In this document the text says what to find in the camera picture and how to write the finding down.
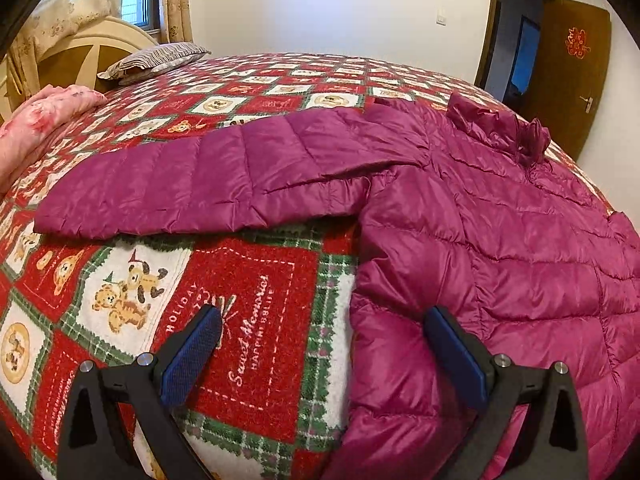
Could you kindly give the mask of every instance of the wooden headboard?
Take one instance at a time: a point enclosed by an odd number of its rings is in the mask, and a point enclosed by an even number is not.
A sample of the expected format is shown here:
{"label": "wooden headboard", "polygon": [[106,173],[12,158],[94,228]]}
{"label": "wooden headboard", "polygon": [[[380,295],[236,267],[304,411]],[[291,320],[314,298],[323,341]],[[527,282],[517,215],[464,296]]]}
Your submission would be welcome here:
{"label": "wooden headboard", "polygon": [[[40,86],[75,83],[105,92],[113,88],[114,83],[96,79],[98,72],[129,54],[156,44],[144,30],[123,20],[111,17],[96,20],[46,51],[38,63]],[[13,85],[8,84],[4,59],[0,63],[0,116],[3,121],[11,117],[15,108],[14,94]]]}

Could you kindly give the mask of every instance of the blue gripper pad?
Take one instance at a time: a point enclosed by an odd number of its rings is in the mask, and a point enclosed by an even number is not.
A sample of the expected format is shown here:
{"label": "blue gripper pad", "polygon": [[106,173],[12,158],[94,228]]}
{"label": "blue gripper pad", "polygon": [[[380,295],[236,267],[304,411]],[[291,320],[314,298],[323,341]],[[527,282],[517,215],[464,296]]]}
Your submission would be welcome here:
{"label": "blue gripper pad", "polygon": [[204,316],[162,374],[160,400],[168,407],[183,405],[222,335],[216,308]]}
{"label": "blue gripper pad", "polygon": [[458,397],[468,407],[483,410],[489,400],[485,375],[437,306],[427,310],[423,329],[438,364],[446,371]]}

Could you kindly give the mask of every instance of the pink blanket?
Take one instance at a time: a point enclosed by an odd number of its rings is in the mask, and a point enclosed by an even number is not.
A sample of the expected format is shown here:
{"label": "pink blanket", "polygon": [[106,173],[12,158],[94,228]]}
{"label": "pink blanket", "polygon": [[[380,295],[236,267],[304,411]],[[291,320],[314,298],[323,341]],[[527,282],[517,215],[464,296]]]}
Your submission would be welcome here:
{"label": "pink blanket", "polygon": [[105,102],[100,92],[78,85],[47,85],[23,102],[0,126],[0,198],[65,134],[71,119]]}

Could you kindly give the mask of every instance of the door handle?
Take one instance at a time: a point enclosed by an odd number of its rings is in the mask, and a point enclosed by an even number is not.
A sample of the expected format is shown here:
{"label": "door handle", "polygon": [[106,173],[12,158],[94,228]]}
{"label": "door handle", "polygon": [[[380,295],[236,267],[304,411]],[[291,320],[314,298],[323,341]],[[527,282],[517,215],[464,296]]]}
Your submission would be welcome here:
{"label": "door handle", "polygon": [[580,96],[580,99],[582,99],[585,103],[587,103],[587,107],[584,112],[588,114],[591,111],[591,105],[593,105],[593,97],[589,97],[587,99],[586,97]]}

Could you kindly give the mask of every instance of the red checkered bedspread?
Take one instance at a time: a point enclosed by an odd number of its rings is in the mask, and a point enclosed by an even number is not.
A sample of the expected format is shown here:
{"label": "red checkered bedspread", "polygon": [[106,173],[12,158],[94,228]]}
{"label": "red checkered bedspread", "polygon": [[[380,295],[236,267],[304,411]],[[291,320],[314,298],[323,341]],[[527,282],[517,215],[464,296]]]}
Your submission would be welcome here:
{"label": "red checkered bedspread", "polygon": [[[384,96],[446,110],[453,91],[503,107],[466,82],[422,69],[267,54],[201,61],[110,92],[106,106],[77,120],[0,205],[0,414],[44,478],[55,476],[78,363],[129,363],[203,303],[221,309],[224,333],[176,416],[217,478],[312,478],[346,423],[353,219],[103,245],[34,234],[34,210],[64,173],[94,153],[308,107],[362,107]],[[547,155],[602,197],[557,146]],[[133,414],[124,418],[146,470],[162,478]]]}

